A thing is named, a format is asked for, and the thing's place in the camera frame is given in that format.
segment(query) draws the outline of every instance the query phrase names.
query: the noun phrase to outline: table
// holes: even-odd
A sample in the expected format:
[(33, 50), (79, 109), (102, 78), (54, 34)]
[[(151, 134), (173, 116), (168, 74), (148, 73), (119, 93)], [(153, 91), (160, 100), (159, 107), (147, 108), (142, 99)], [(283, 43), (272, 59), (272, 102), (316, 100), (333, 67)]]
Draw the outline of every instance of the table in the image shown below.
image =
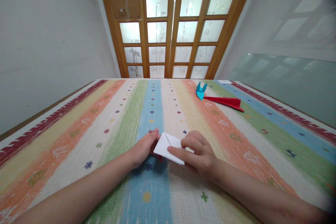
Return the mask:
[[(216, 156), (328, 210), (335, 196), (336, 130), (240, 82), (208, 84), (206, 96), (237, 97), (244, 113), (195, 94), (199, 80), (96, 80), (0, 142), (0, 221), (160, 129), (200, 131)], [(87, 223), (257, 223), (239, 202), (184, 166), (149, 157), (88, 216)]]

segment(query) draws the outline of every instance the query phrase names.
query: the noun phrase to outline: red paper airplane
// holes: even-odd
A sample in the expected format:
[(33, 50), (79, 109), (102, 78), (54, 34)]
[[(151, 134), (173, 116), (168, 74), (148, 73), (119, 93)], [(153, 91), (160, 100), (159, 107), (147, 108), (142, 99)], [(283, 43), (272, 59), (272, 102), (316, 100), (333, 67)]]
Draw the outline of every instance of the red paper airplane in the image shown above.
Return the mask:
[(226, 98), (226, 97), (208, 97), (204, 96), (204, 99), (217, 102), (226, 106), (229, 106), (231, 108), (237, 109), (241, 112), (244, 112), (244, 110), (241, 109), (240, 107), (240, 102), (241, 100), (238, 98)]

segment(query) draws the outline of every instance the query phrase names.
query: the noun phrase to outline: blue origami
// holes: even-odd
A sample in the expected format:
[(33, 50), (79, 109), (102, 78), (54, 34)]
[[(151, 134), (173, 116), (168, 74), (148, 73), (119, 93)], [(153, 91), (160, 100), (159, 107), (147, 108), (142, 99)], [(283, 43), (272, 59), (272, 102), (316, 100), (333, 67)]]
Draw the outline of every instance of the blue origami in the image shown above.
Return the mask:
[(199, 84), (197, 85), (197, 88), (196, 88), (196, 94), (197, 94), (197, 96), (198, 96), (198, 98), (199, 98), (200, 100), (203, 100), (203, 98), (204, 98), (204, 92), (205, 92), (205, 90), (206, 90), (206, 88), (207, 88), (207, 85), (208, 85), (208, 84), (205, 84), (205, 85), (203, 86), (203, 88), (201, 88), (201, 82), (199, 82)]

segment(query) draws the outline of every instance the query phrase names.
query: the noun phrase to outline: white paper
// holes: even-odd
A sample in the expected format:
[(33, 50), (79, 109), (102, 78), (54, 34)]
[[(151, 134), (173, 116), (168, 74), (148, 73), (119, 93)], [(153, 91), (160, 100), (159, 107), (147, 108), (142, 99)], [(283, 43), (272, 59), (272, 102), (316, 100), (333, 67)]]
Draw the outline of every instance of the white paper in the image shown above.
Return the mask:
[(232, 82), (229, 81), (229, 80), (218, 80), (218, 82), (220, 82), (222, 84), (232, 84)]
[(182, 149), (182, 146), (181, 146), (181, 140), (172, 136), (172, 135), (169, 135), (165, 132), (162, 133), (158, 143), (156, 144), (156, 147), (154, 149), (154, 153), (155, 154), (158, 154), (158, 155), (161, 155), (165, 158), (168, 158), (170, 159), (171, 161), (174, 161), (180, 165), (184, 165), (184, 161), (175, 157), (174, 155), (170, 154), (168, 151), (167, 151), (167, 148), (168, 146), (173, 146), (173, 147), (176, 147), (176, 148), (180, 148)]

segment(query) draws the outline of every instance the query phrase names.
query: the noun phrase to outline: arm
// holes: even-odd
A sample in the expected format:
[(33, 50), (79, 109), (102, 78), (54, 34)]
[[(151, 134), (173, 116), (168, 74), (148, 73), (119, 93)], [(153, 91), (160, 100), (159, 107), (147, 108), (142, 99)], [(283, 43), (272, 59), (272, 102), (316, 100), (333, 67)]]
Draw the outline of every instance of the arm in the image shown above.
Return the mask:
[(321, 223), (327, 214), (321, 209), (289, 195), (216, 158), (210, 144), (198, 131), (181, 140), (194, 154), (168, 147), (168, 151), (187, 162), (194, 172), (226, 190), (264, 223)]
[(132, 149), (52, 194), (14, 223), (81, 223), (131, 170), (153, 153), (159, 138), (158, 129), (147, 134)]

